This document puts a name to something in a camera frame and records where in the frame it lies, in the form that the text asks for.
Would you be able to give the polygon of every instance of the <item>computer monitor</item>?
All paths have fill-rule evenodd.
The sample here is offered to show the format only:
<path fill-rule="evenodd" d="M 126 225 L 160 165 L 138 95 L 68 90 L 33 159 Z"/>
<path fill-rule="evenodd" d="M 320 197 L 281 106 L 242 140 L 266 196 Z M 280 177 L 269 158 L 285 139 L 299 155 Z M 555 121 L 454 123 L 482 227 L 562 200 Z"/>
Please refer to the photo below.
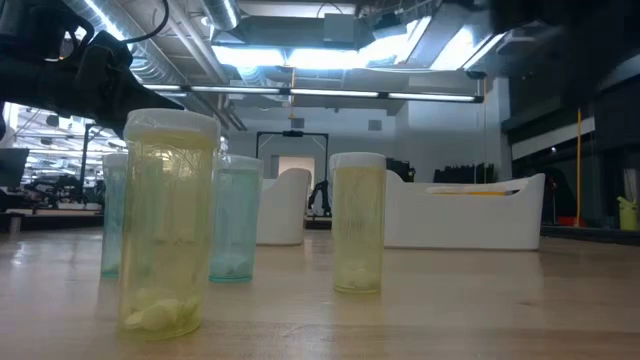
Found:
<path fill-rule="evenodd" d="M 29 149 L 0 149 L 0 186 L 18 187 Z"/>

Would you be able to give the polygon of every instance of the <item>plastic cup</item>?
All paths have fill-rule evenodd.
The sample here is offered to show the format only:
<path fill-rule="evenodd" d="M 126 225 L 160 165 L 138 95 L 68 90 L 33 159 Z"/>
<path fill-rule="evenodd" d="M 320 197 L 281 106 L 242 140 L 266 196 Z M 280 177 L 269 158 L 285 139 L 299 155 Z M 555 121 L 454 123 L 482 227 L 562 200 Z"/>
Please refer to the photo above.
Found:
<path fill-rule="evenodd" d="M 261 160 L 223 155 L 214 171 L 215 221 L 209 280 L 244 282 L 253 278 Z"/>
<path fill-rule="evenodd" d="M 382 283 L 386 158 L 372 153 L 331 156 L 334 289 L 375 293 Z"/>
<path fill-rule="evenodd" d="M 219 123 L 186 111 L 136 110 L 124 135 L 119 328 L 142 339 L 180 336 L 202 321 Z"/>
<path fill-rule="evenodd" d="M 111 154 L 102 159 L 104 183 L 104 227 L 100 272 L 105 277 L 118 277 L 122 252 L 122 222 L 127 177 L 127 154 Z"/>

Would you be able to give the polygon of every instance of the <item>yellow pole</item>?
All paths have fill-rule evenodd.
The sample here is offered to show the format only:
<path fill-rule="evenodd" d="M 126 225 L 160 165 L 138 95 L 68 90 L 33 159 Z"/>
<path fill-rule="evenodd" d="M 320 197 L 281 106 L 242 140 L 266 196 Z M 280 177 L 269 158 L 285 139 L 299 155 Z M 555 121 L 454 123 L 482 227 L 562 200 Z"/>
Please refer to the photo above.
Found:
<path fill-rule="evenodd" d="M 575 227 L 580 227 L 580 206 L 582 205 L 582 111 L 578 108 L 578 154 L 577 154 L 577 199 L 576 199 L 576 223 Z"/>
<path fill-rule="evenodd" d="M 484 159 L 482 162 L 484 163 L 484 183 L 487 183 L 487 78 L 485 77 L 482 80 L 482 111 L 484 113 L 484 129 L 482 130 L 482 143 L 483 143 L 483 151 Z"/>

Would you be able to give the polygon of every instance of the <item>red object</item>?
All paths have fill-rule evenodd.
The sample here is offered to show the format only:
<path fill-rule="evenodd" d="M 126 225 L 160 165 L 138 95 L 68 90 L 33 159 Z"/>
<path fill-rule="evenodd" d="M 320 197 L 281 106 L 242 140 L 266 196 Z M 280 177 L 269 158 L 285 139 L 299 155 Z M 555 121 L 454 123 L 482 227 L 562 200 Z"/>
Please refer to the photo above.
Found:
<path fill-rule="evenodd" d="M 558 219 L 556 221 L 558 225 L 576 226 L 575 216 L 558 216 Z M 587 224 L 584 222 L 584 219 L 582 217 L 580 217 L 580 227 L 587 227 Z"/>

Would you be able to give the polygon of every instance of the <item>desk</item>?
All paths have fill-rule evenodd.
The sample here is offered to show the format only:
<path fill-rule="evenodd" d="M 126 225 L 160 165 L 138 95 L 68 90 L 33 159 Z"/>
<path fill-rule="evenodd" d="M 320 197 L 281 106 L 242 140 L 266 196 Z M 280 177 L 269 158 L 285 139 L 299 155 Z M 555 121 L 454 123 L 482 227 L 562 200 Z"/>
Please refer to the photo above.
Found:
<path fill-rule="evenodd" d="M 101 231 L 0 237 L 0 358 L 638 359 L 640 248 L 384 252 L 383 292 L 332 290 L 330 232 L 259 247 L 254 281 L 209 284 L 205 321 L 157 343 L 116 337 Z"/>

